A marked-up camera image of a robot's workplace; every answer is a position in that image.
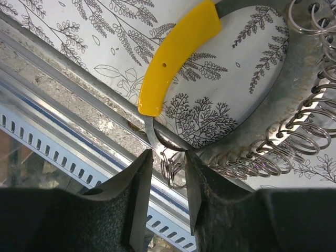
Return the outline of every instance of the metal shelf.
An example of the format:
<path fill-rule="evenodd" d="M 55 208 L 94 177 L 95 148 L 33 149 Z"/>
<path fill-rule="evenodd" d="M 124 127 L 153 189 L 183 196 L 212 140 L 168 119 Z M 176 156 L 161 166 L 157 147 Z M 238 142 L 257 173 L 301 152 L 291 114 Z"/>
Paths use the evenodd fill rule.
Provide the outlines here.
<path fill-rule="evenodd" d="M 1 25 L 19 34 L 8 24 Z M 12 41 L 1 31 L 0 40 L 4 43 Z M 14 51 L 18 53 L 28 52 L 17 42 L 7 45 L 12 48 L 16 46 Z M 111 151 L 101 150 L 71 127 L 73 123 L 91 132 Z M 40 92 L 4 62 L 0 62 L 0 129 L 87 188 L 103 183 L 135 159 L 127 150 Z M 190 235 L 186 198 L 169 189 L 155 176 L 152 179 L 146 226 L 181 251 L 196 250 L 195 238 Z"/>

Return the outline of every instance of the metal spiral binding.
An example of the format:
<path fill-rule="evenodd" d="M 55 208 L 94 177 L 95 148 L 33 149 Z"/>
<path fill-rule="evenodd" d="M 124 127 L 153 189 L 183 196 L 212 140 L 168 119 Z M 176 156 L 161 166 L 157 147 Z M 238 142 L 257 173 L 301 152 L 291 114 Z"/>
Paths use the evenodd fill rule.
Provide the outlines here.
<path fill-rule="evenodd" d="M 329 20 L 324 18 L 319 22 L 316 21 L 315 12 L 319 9 L 319 4 L 315 3 L 311 6 L 311 21 L 315 29 L 306 29 L 299 26 L 293 19 L 292 9 L 295 4 L 300 4 L 298 0 L 293 0 L 289 6 L 288 15 L 289 22 L 295 31 L 306 35 L 318 35 L 322 43 L 323 57 L 319 64 L 322 71 L 318 74 L 319 79 L 328 79 L 328 84 L 320 85 L 319 82 L 311 89 L 310 95 L 305 101 L 301 103 L 298 112 L 292 117 L 287 119 L 284 124 L 278 128 L 276 137 L 281 139 L 284 135 L 288 137 L 282 141 L 282 144 L 276 144 L 276 139 L 269 139 L 265 137 L 264 141 L 258 141 L 250 145 L 248 151 L 241 151 L 238 155 L 231 155 L 231 153 L 217 154 L 210 158 L 208 166 L 225 177 L 232 177 L 245 180 L 248 176 L 280 176 L 287 174 L 292 169 L 290 159 L 297 162 L 304 162 L 304 158 L 296 153 L 304 155 L 317 155 L 320 150 L 326 149 L 332 138 L 336 138 L 336 129 L 325 129 L 313 122 L 299 121 L 304 116 L 310 114 L 319 114 L 325 116 L 336 122 L 336 101 L 329 98 L 321 98 L 319 93 L 329 89 L 336 90 L 336 77 L 333 77 L 330 72 L 336 70 L 336 58 L 333 52 L 336 51 L 336 46 L 332 45 L 333 35 L 336 35 L 336 25 L 330 26 Z M 311 108 L 312 104 L 318 102 L 316 107 Z M 308 135 L 298 131 L 300 127 Z M 326 143 L 320 146 L 311 136 L 325 139 Z M 266 153 L 276 155 L 282 159 L 286 164 L 285 167 L 279 165 L 272 159 L 265 156 Z M 174 163 L 173 157 L 167 159 L 162 152 L 163 160 L 161 161 L 161 169 L 165 180 L 167 180 L 170 188 L 180 189 L 186 185 L 177 186 L 174 184 L 175 175 L 182 169 L 180 163 Z"/>

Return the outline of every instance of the wire coil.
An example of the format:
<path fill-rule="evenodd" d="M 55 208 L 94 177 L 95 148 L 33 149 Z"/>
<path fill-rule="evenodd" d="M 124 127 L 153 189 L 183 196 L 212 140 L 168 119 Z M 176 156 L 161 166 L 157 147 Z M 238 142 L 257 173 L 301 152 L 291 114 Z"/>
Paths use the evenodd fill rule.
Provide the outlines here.
<path fill-rule="evenodd" d="M 336 71 L 336 56 L 334 53 L 336 46 L 331 44 L 333 36 L 336 35 L 336 25 L 327 27 L 329 24 L 327 18 L 317 22 L 315 13 L 319 9 L 319 4 L 315 3 L 311 7 L 310 15 L 314 29 L 299 26 L 292 15 L 293 6 L 301 4 L 297 2 L 297 0 L 293 0 L 289 6 L 289 22 L 293 29 L 301 34 L 320 37 L 323 56 L 319 61 L 322 71 L 318 74 L 318 78 L 326 78 L 330 82 L 328 84 L 320 84 L 320 82 L 315 84 L 311 89 L 312 94 L 301 103 L 298 112 L 279 126 L 275 135 L 278 139 L 270 139 L 267 137 L 268 132 L 266 132 L 265 140 L 251 144 L 247 151 L 241 151 L 238 155 L 220 153 L 212 156 L 208 166 L 222 176 L 245 180 L 248 176 L 270 177 L 287 174 L 292 169 L 291 159 L 302 163 L 305 159 L 298 154 L 317 155 L 321 150 L 328 148 L 331 139 L 336 138 L 336 129 L 326 129 L 307 120 L 300 121 L 300 119 L 309 115 L 318 114 L 336 122 L 336 110 L 333 111 L 333 109 L 336 109 L 336 101 L 323 98 L 320 95 L 322 91 L 336 90 L 336 83 L 334 83 L 336 77 L 332 75 Z M 279 139 L 284 138 L 285 135 L 287 136 L 286 139 L 279 144 Z M 316 138 L 323 139 L 325 144 L 320 145 L 315 140 Z M 266 153 L 275 155 L 278 160 L 283 160 L 284 167 L 279 167 L 276 161 L 265 156 Z M 177 186 L 174 184 L 175 175 L 182 169 L 181 164 L 175 164 L 174 157 L 167 159 L 164 153 L 161 153 L 161 155 L 163 156 L 161 161 L 162 174 L 167 180 L 168 186 L 175 189 L 184 188 L 186 185 Z"/>

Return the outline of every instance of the metal ring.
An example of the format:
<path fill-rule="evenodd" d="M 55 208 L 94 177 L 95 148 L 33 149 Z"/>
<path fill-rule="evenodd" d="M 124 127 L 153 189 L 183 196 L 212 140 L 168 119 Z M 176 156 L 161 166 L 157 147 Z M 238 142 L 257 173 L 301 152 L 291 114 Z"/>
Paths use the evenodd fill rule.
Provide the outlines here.
<path fill-rule="evenodd" d="M 250 152 L 249 153 L 250 156 L 254 156 L 258 159 L 261 159 L 263 160 L 265 163 L 266 163 L 266 166 L 268 167 L 269 171 L 270 171 L 270 174 L 272 176 L 279 176 L 281 175 L 281 169 L 280 167 L 275 163 L 273 162 L 271 159 L 263 156 L 263 155 L 260 155 L 259 153 L 256 153 L 256 152 Z"/>
<path fill-rule="evenodd" d="M 238 178 L 241 180 L 247 179 L 247 175 L 244 172 L 239 171 L 239 170 L 234 170 L 229 166 L 217 164 L 217 165 L 209 165 L 209 167 L 223 176 Z"/>
<path fill-rule="evenodd" d="M 161 152 L 160 153 L 162 155 L 162 158 L 161 159 L 161 171 L 162 171 L 162 175 L 163 175 L 163 178 L 165 180 L 168 180 L 168 176 L 169 176 L 169 163 L 168 163 L 168 159 L 166 157 L 166 155 L 164 154 L 164 152 Z"/>
<path fill-rule="evenodd" d="M 277 155 L 278 157 L 280 157 L 282 160 L 284 160 L 285 163 L 288 164 L 288 167 L 287 167 L 285 170 L 281 170 L 281 173 L 282 173 L 282 174 L 287 174 L 287 173 L 289 173 L 289 172 L 292 170 L 293 165 L 291 164 L 291 162 L 289 161 L 289 159 L 288 159 L 286 156 L 284 156 L 284 155 L 278 155 L 278 153 L 277 153 L 275 150 L 273 150 L 273 149 L 268 149 L 268 148 L 260 148 L 259 151 L 260 151 L 260 152 L 265 151 L 265 152 L 267 152 L 267 153 L 268 153 L 268 152 L 269 152 L 269 153 L 273 153 L 273 154 Z"/>
<path fill-rule="evenodd" d="M 330 145 L 330 143 L 331 143 L 331 137 L 330 137 L 330 135 L 328 134 L 328 132 L 327 132 L 325 129 L 323 129 L 323 128 L 317 126 L 317 125 L 314 124 L 314 123 L 310 123 L 310 122 L 293 122 L 293 123 L 290 123 L 290 124 L 288 124 L 288 125 L 286 125 L 286 126 L 290 127 L 290 126 L 294 126 L 294 125 L 300 125 L 300 126 L 303 126 L 302 128 L 303 128 L 307 133 L 313 134 L 313 135 L 315 135 L 315 136 L 317 136 L 317 137 L 320 136 L 320 134 L 317 135 L 317 134 L 316 134 L 317 132 L 312 131 L 310 128 L 315 128 L 316 130 L 320 131 L 320 132 L 322 133 L 322 134 L 321 134 L 322 136 L 320 136 L 320 137 L 323 137 L 323 136 L 324 136 L 324 138 L 327 140 L 327 143 L 326 143 L 325 145 L 323 145 L 323 146 L 319 146 L 320 149 L 321 149 L 321 150 L 324 150 L 324 149 L 326 149 L 326 148 L 329 147 L 329 145 Z M 297 145 L 299 145 L 299 146 L 301 146 L 301 147 L 304 147 L 304 148 L 309 149 L 309 150 L 313 150 L 313 147 L 311 147 L 311 146 L 309 146 L 309 145 L 306 145 L 306 144 L 303 144 L 303 143 L 300 143 L 300 142 L 296 142 L 295 140 L 292 140 L 292 141 L 294 141 Z"/>
<path fill-rule="evenodd" d="M 324 102 L 326 103 L 328 106 L 332 107 L 332 108 L 336 108 L 336 101 L 333 101 L 331 99 L 328 98 L 313 98 L 313 99 L 307 99 L 304 101 L 306 104 L 311 104 L 313 102 Z"/>
<path fill-rule="evenodd" d="M 265 165 L 263 163 L 259 163 L 256 160 L 249 159 L 247 157 L 241 157 L 241 158 L 239 158 L 239 162 L 240 161 L 245 161 L 247 163 L 251 163 L 252 165 L 255 165 L 254 168 L 258 171 L 258 175 L 260 177 L 270 177 L 271 176 L 271 172 L 268 169 L 266 169 L 266 167 L 265 167 Z"/>
<path fill-rule="evenodd" d="M 322 50 L 324 52 L 325 57 L 327 57 L 330 61 L 336 63 L 336 59 L 329 53 L 327 47 L 322 47 Z"/>
<path fill-rule="evenodd" d="M 281 148 L 281 147 L 275 145 L 272 141 L 268 141 L 267 143 L 265 143 L 265 145 L 271 147 L 272 150 L 277 151 L 279 155 L 288 156 L 288 157 L 290 157 L 291 159 L 293 159 L 293 160 L 295 160 L 295 161 L 297 161 L 297 162 L 299 162 L 299 163 L 302 163 L 302 162 L 305 161 L 305 159 L 304 159 L 303 157 L 298 156 L 298 155 L 296 155 L 296 154 L 294 154 L 294 153 L 291 153 L 291 152 L 287 151 L 287 150 L 284 149 L 284 148 Z"/>
<path fill-rule="evenodd" d="M 254 167 L 250 167 L 246 164 L 242 164 L 242 163 L 237 162 L 237 161 L 227 161 L 227 164 L 228 164 L 228 166 L 230 166 L 230 165 L 237 166 L 237 169 L 243 170 L 249 176 L 258 176 L 259 175 L 259 171 L 257 169 L 255 169 Z"/>
<path fill-rule="evenodd" d="M 322 68 L 322 71 L 323 73 L 325 74 L 325 77 L 332 81 L 332 82 L 336 82 L 336 78 L 335 77 L 332 77 L 328 71 L 330 70 L 333 70 L 333 69 L 336 69 L 336 66 L 325 66 L 326 62 L 323 63 L 323 68 Z"/>
<path fill-rule="evenodd" d="M 303 113 L 317 113 L 317 114 L 321 114 L 324 115 L 330 119 L 332 119 L 333 121 L 336 122 L 336 114 L 330 113 L 328 111 L 325 110 L 320 110 L 320 109 L 304 109 L 301 110 L 300 112 L 297 113 L 297 115 L 299 114 L 303 114 Z M 331 135 L 330 133 L 336 133 L 336 129 L 325 129 L 323 128 L 325 131 L 327 131 L 330 135 L 331 138 L 335 138 L 336 134 Z"/>
<path fill-rule="evenodd" d="M 290 143 L 290 141 L 288 141 L 288 139 L 283 141 L 283 143 L 285 145 L 287 145 L 288 147 L 290 147 L 293 150 L 296 150 L 299 153 L 302 153 L 304 155 L 317 155 L 321 150 L 319 145 L 317 144 L 317 142 L 315 142 L 314 140 L 312 140 L 311 138 L 307 137 L 306 135 L 304 135 L 302 133 L 299 133 L 299 132 L 296 132 L 296 131 L 290 131 L 290 130 L 281 130 L 280 133 L 287 133 L 289 135 L 293 135 L 294 137 L 298 137 L 298 138 L 301 138 L 303 140 L 306 140 L 308 143 L 310 143 L 314 147 L 314 150 L 315 150 L 314 152 L 305 151 L 305 150 L 302 150 L 302 149 L 292 145 Z"/>
<path fill-rule="evenodd" d="M 293 6 L 295 4 L 296 0 L 293 0 L 291 2 L 291 4 L 289 5 L 289 9 L 288 9 L 288 17 L 289 17 L 289 21 L 291 22 L 291 24 L 293 25 L 293 28 L 298 32 L 298 33 L 303 33 L 303 34 L 307 34 L 307 35 L 321 35 L 321 34 L 326 34 L 326 33 L 333 33 L 333 31 L 335 31 L 336 26 L 332 26 L 329 28 L 322 28 L 322 29 L 306 29 L 303 28 L 301 26 L 299 26 L 293 19 L 293 15 L 292 15 L 292 11 L 293 11 Z M 314 17 L 314 11 L 315 11 L 315 4 L 313 5 L 313 8 L 311 10 L 311 16 Z"/>

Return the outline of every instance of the fern illustration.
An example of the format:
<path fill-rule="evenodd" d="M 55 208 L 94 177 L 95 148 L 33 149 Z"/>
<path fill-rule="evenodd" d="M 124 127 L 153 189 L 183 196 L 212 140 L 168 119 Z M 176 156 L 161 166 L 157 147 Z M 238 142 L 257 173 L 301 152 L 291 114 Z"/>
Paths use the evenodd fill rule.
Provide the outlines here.
<path fill-rule="evenodd" d="M 91 24 L 96 29 L 96 31 L 98 31 L 105 38 L 107 38 L 106 32 L 114 34 L 113 28 L 101 16 L 102 9 L 100 5 L 95 0 L 84 0 L 84 2 L 91 11 L 89 20 L 91 21 Z"/>
<path fill-rule="evenodd" d="M 130 44 L 130 42 L 128 40 L 129 37 L 127 36 L 126 30 L 120 24 L 119 25 L 113 24 L 112 26 L 115 28 L 115 30 L 116 30 L 116 32 L 118 34 L 118 37 L 119 37 L 119 39 L 121 41 L 121 44 L 124 46 L 125 50 L 128 52 L 128 54 L 132 57 L 132 59 L 137 64 L 139 64 L 140 66 L 142 66 L 141 63 L 140 63 L 140 61 L 138 61 L 137 57 L 135 56 L 135 54 L 133 52 L 131 44 Z"/>
<path fill-rule="evenodd" d="M 146 6 L 149 6 L 149 7 L 154 7 L 154 4 L 152 3 L 151 0 L 126 0 L 126 1 L 123 1 L 123 2 L 127 2 L 129 4 L 142 4 L 142 5 L 146 5 Z"/>
<path fill-rule="evenodd" d="M 209 80 L 219 80 L 221 78 L 220 72 L 227 72 L 226 68 L 211 61 L 205 61 L 203 64 L 196 62 L 198 60 L 208 58 L 216 58 L 216 56 L 204 52 L 193 53 L 186 63 L 183 64 L 182 68 L 179 70 L 179 74 L 188 81 L 196 81 L 201 78 L 201 76 L 196 72 L 197 70 L 202 76 Z"/>
<path fill-rule="evenodd" d="M 272 40 L 276 44 L 268 44 L 269 50 L 263 51 L 263 55 L 265 57 L 262 57 L 259 62 L 262 62 L 261 64 L 257 64 L 256 69 L 253 73 L 253 77 L 251 79 L 249 92 L 252 94 L 254 92 L 254 89 L 256 85 L 258 84 L 258 81 L 261 79 L 260 76 L 265 76 L 265 70 L 270 70 L 272 65 L 277 65 L 278 62 L 283 61 L 284 57 L 283 55 L 287 54 L 288 49 L 288 39 L 289 39 L 289 32 L 287 27 L 281 27 L 276 26 L 276 29 L 279 33 L 285 36 L 272 36 Z"/>
<path fill-rule="evenodd" d="M 111 0 L 110 3 L 110 9 L 112 9 L 114 12 L 118 13 L 119 15 L 122 15 L 124 17 L 130 17 L 132 19 L 137 18 L 136 14 L 127 7 L 127 5 L 124 3 L 124 1 L 121 0 Z"/>
<path fill-rule="evenodd" d="M 280 17 L 281 14 L 275 9 L 266 6 L 256 6 L 256 11 L 258 13 L 250 15 L 251 20 L 248 21 L 244 29 L 239 33 L 238 37 L 234 41 L 232 48 L 236 48 L 246 37 L 251 36 L 252 33 L 256 34 L 258 27 L 262 30 L 265 29 L 265 22 L 273 23 L 273 18 L 270 12 L 274 13 L 276 16 Z"/>
<path fill-rule="evenodd" d="M 84 44 L 84 40 L 79 38 L 76 32 L 79 31 L 79 24 L 75 22 L 70 23 L 69 20 L 62 22 L 61 24 L 57 23 L 57 28 L 49 26 L 43 19 L 47 13 L 43 10 L 42 0 L 18 0 L 26 10 L 27 15 L 22 15 L 22 25 L 29 29 L 31 32 L 35 33 L 38 37 L 43 39 L 45 42 L 51 46 L 55 46 L 54 42 L 46 35 L 43 28 L 36 26 L 30 17 L 30 15 L 35 15 L 40 21 L 48 28 L 55 37 L 60 41 L 60 52 L 67 56 L 69 59 L 74 61 L 76 64 L 87 70 L 86 64 L 82 62 L 80 56 L 73 47 L 76 47 L 77 50 L 80 50 L 82 53 L 85 53 L 85 50 L 88 48 Z"/>
<path fill-rule="evenodd" d="M 140 6 L 138 8 L 138 12 L 136 13 L 138 18 L 143 21 L 145 24 L 152 26 L 153 27 L 153 22 L 157 23 L 158 21 L 154 17 L 154 15 L 145 7 L 145 6 Z"/>
<path fill-rule="evenodd" d="M 33 12 L 36 11 L 39 17 L 44 18 L 46 16 L 46 11 L 42 7 L 43 0 L 26 0 L 26 3 Z"/>
<path fill-rule="evenodd" d="M 179 93 L 164 106 L 165 115 L 173 119 L 177 134 L 195 148 L 207 146 L 229 134 L 237 125 L 236 120 L 227 113 L 230 110 L 226 103 L 213 102 L 208 97 L 194 101 L 194 107 L 189 105 L 189 96 Z"/>
<path fill-rule="evenodd" d="M 170 32 L 171 29 L 175 27 L 175 24 L 168 23 L 161 25 L 157 28 L 152 29 L 149 33 L 152 36 L 152 39 L 157 39 L 159 41 L 159 45 L 164 40 L 165 36 Z"/>
<path fill-rule="evenodd" d="M 70 45 L 76 46 L 78 50 L 81 50 L 82 53 L 85 53 L 85 50 L 88 48 L 88 46 L 83 43 L 84 40 L 82 38 L 79 38 L 77 34 L 73 33 L 73 32 L 78 32 L 79 24 L 76 24 L 75 22 L 70 24 L 70 21 L 67 20 L 66 22 L 63 22 L 62 24 L 58 23 L 57 28 L 58 30 L 55 30 L 55 31 L 62 33 L 66 37 L 65 44 L 67 46 L 70 46 Z"/>
<path fill-rule="evenodd" d="M 7 1 L 5 0 L 0 0 L 0 9 L 2 12 L 7 12 L 10 13 L 12 15 L 17 16 L 18 12 L 15 8 L 13 8 L 12 4 L 9 4 Z"/>

